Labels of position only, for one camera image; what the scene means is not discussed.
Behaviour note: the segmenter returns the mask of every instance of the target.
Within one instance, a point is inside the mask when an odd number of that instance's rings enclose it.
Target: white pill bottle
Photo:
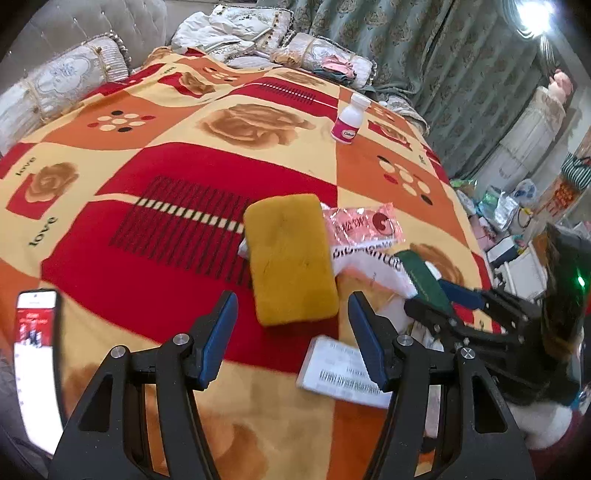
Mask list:
[[[354,93],[351,96],[350,105],[340,113],[330,132],[332,137],[337,142],[350,144],[363,123],[363,113],[370,105],[371,100],[369,98],[360,93]]]

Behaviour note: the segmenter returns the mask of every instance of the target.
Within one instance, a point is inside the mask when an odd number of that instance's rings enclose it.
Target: white paper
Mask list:
[[[388,408],[391,393],[371,381],[361,352],[327,336],[312,339],[297,385],[306,390],[371,407]]]

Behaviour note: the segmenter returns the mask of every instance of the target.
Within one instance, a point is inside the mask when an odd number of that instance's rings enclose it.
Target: curtain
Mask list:
[[[508,0],[258,0],[289,8],[294,30],[378,64],[381,99],[406,97],[449,176],[479,166],[542,79],[540,47],[505,19]]]

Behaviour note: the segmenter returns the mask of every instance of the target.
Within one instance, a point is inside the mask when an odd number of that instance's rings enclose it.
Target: ceiling light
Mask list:
[[[550,12],[552,10],[552,4],[549,2],[529,1],[517,6],[521,22],[535,37],[550,29]]]

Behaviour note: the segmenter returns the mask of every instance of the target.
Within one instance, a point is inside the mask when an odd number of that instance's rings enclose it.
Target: plastic bag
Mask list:
[[[376,209],[332,208],[322,214],[333,257],[345,251],[386,249],[404,242],[392,203]]]
[[[486,189],[478,209],[497,232],[504,232],[519,210],[519,203],[509,193],[491,186]]]

